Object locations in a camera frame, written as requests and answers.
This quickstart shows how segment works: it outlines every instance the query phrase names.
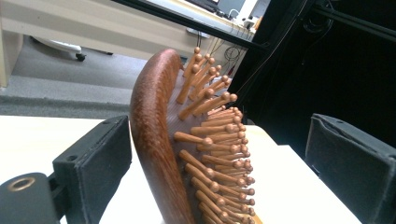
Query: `screw hole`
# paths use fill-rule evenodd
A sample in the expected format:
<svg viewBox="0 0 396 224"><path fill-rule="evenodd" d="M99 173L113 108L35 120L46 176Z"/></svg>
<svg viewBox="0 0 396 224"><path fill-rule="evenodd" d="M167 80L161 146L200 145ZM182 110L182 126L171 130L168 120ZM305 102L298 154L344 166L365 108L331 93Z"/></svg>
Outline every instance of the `screw hole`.
<svg viewBox="0 0 396 224"><path fill-rule="evenodd" d="M8 189L10 191L19 191L29 188L33 183L35 183L35 179L33 177L24 177L12 182L8 185Z"/></svg>
<svg viewBox="0 0 396 224"><path fill-rule="evenodd" d="M77 156L68 156L66 158L67 161L74 161L77 158Z"/></svg>

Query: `black plastic part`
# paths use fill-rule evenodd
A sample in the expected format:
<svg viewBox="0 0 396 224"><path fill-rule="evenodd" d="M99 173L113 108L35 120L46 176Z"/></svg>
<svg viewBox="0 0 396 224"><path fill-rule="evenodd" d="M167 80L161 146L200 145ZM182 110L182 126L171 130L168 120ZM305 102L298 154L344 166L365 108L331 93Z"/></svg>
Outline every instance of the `black plastic part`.
<svg viewBox="0 0 396 224"><path fill-rule="evenodd" d="M50 185L45 175L20 175L0 186L0 223L58 222Z"/></svg>
<svg viewBox="0 0 396 224"><path fill-rule="evenodd" d="M108 119L53 161L57 184L67 188L68 223L99 223L131 165L129 136L127 116Z"/></svg>
<svg viewBox="0 0 396 224"><path fill-rule="evenodd" d="M55 204L56 217L61 220L64 214L66 214L66 211L70 208L67 189L65 186L60 186L58 184L55 178L55 174L51 174L48 177L48 182L52 195L52 200Z"/></svg>
<svg viewBox="0 0 396 224"><path fill-rule="evenodd" d="M79 62L84 62L85 56L87 56L87 55L85 55L85 54L76 54L76 58L77 58L77 60Z"/></svg>
<svg viewBox="0 0 396 224"><path fill-rule="evenodd" d="M362 223L394 223L396 149L340 120L314 114L305 162Z"/></svg>

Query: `white table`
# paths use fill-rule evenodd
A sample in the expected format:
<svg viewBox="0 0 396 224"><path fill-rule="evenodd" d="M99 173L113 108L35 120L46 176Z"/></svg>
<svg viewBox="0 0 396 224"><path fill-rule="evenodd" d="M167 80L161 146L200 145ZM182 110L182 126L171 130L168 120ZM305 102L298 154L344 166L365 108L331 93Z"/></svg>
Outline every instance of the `white table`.
<svg viewBox="0 0 396 224"><path fill-rule="evenodd" d="M0 116L0 183L32 172L50 175L53 159L99 122ZM247 138L256 179L254 208L263 223L359 223L290 147L277 146L257 126L247 126ZM132 151L131 168L101 223L164 223Z"/></svg>

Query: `chair wheel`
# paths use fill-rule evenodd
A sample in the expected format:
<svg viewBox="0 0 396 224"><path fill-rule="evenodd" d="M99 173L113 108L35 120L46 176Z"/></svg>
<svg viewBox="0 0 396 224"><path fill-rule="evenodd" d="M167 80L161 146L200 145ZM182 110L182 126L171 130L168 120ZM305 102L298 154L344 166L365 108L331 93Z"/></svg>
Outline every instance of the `chair wheel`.
<svg viewBox="0 0 396 224"><path fill-rule="evenodd" d="M85 54L76 54L76 58L79 62L84 62L85 56Z"/></svg>

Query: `gray floor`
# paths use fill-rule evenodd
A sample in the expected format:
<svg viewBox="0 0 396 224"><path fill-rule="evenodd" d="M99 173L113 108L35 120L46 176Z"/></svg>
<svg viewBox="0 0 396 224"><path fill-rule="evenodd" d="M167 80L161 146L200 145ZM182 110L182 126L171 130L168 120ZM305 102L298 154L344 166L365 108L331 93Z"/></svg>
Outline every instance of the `gray floor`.
<svg viewBox="0 0 396 224"><path fill-rule="evenodd" d="M128 114L134 82L145 60L82 50L72 53L24 38L7 88L0 89L0 114L107 119Z"/></svg>

